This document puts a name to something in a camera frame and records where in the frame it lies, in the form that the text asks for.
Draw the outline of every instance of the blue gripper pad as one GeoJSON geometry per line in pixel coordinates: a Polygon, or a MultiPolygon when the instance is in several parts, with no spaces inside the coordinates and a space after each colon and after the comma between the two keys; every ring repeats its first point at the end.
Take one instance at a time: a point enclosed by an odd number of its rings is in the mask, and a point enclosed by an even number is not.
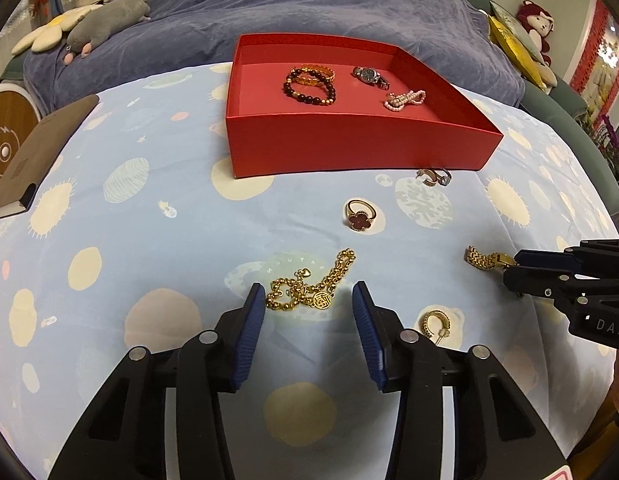
{"type": "Polygon", "coordinates": [[[244,318],[243,330],[236,342],[234,373],[231,378],[237,390],[249,377],[249,369],[252,367],[260,327],[262,327],[262,320],[265,317],[265,289],[262,285],[259,285],[251,305],[248,304],[245,307],[249,308],[249,312],[244,318]]]}
{"type": "Polygon", "coordinates": [[[382,390],[387,384],[387,374],[385,373],[385,356],[381,340],[376,332],[370,312],[370,308],[375,308],[375,306],[368,304],[368,301],[365,300],[358,283],[354,285],[352,290],[352,308],[363,345],[369,377],[376,383],[379,390],[382,390]]]}

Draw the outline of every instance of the stuffed animal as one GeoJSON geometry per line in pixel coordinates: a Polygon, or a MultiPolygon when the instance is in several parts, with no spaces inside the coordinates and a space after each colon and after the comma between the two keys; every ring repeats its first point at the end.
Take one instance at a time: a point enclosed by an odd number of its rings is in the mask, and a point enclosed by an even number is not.
{"type": "Polygon", "coordinates": [[[44,52],[50,48],[54,48],[63,39],[63,32],[68,32],[76,26],[86,15],[92,10],[96,10],[100,5],[87,5],[71,9],[55,17],[46,25],[43,25],[36,30],[32,30],[22,40],[16,43],[12,49],[12,56],[22,54],[29,47],[32,52],[44,52]]]}
{"type": "Polygon", "coordinates": [[[149,20],[149,1],[112,0],[86,15],[67,37],[65,65],[71,63],[76,54],[88,56],[113,34],[149,20]]]}
{"type": "Polygon", "coordinates": [[[554,30],[554,18],[551,14],[534,2],[525,0],[518,9],[516,19],[527,30],[531,41],[541,51],[547,65],[551,65],[551,58],[546,55],[549,52],[549,44],[545,39],[554,30]]]}

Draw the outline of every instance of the red box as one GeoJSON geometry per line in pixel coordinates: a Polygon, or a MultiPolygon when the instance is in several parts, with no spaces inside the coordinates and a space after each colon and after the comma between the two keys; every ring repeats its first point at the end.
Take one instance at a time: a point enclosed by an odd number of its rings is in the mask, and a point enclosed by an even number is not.
{"type": "MultiPolygon", "coordinates": [[[[322,96],[320,88],[294,85],[322,96]]],[[[480,170],[503,134],[463,94],[401,48],[320,34],[245,34],[229,79],[227,137],[236,177],[324,170],[480,170]],[[336,102],[299,103],[282,92],[294,66],[336,72],[336,102]],[[377,69],[396,94],[425,90],[401,112],[352,76],[377,69]]]]}

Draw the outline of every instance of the gray plush toy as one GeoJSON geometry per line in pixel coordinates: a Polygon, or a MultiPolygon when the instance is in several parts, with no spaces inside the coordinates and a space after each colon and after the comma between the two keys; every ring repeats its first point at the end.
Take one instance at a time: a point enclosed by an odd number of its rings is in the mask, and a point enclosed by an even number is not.
{"type": "Polygon", "coordinates": [[[69,33],[65,64],[74,60],[76,54],[88,56],[94,48],[107,41],[110,36],[149,19],[150,0],[113,0],[93,10],[69,33]]]}

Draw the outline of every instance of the gold link bracelet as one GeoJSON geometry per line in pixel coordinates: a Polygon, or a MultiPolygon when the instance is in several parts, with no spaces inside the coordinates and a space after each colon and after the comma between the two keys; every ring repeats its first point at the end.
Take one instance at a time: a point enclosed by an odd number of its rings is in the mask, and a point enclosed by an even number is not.
{"type": "Polygon", "coordinates": [[[311,276],[309,269],[299,269],[294,272],[294,278],[278,278],[272,282],[272,291],[267,294],[267,308],[272,310],[292,310],[304,304],[314,308],[324,309],[332,304],[336,285],[347,274],[356,259],[356,254],[351,249],[344,249],[336,256],[334,267],[316,285],[307,285],[303,280],[311,276]],[[282,297],[280,288],[287,285],[287,295],[291,298],[288,303],[281,303],[278,298],[282,297]]]}
{"type": "Polygon", "coordinates": [[[476,248],[469,246],[465,250],[465,261],[477,269],[489,270],[496,267],[515,267],[516,260],[504,253],[481,254],[476,248]]]}

